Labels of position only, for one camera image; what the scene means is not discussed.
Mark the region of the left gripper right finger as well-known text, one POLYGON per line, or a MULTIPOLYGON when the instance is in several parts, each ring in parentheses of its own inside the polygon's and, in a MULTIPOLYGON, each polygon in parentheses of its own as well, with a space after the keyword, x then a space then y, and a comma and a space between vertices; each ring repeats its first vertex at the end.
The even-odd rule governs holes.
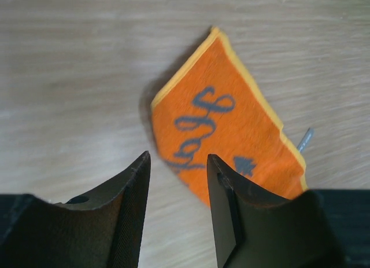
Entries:
POLYGON ((368 267, 369 191, 313 189, 288 200, 217 155, 207 162, 218 267, 368 267))

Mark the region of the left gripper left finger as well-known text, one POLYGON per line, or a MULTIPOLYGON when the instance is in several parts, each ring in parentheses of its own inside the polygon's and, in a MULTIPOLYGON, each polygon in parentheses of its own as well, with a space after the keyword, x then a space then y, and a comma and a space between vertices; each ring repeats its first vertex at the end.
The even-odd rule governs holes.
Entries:
POLYGON ((1 195, 2 267, 137 267, 151 172, 149 152, 66 203, 1 195))

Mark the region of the grey orange towel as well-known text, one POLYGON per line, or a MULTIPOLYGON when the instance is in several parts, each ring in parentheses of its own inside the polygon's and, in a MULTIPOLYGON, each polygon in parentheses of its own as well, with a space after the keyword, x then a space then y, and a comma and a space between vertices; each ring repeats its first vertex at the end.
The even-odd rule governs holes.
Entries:
POLYGON ((150 109, 159 155, 204 204, 210 154, 286 199, 307 190, 301 152, 221 29, 210 30, 150 109))

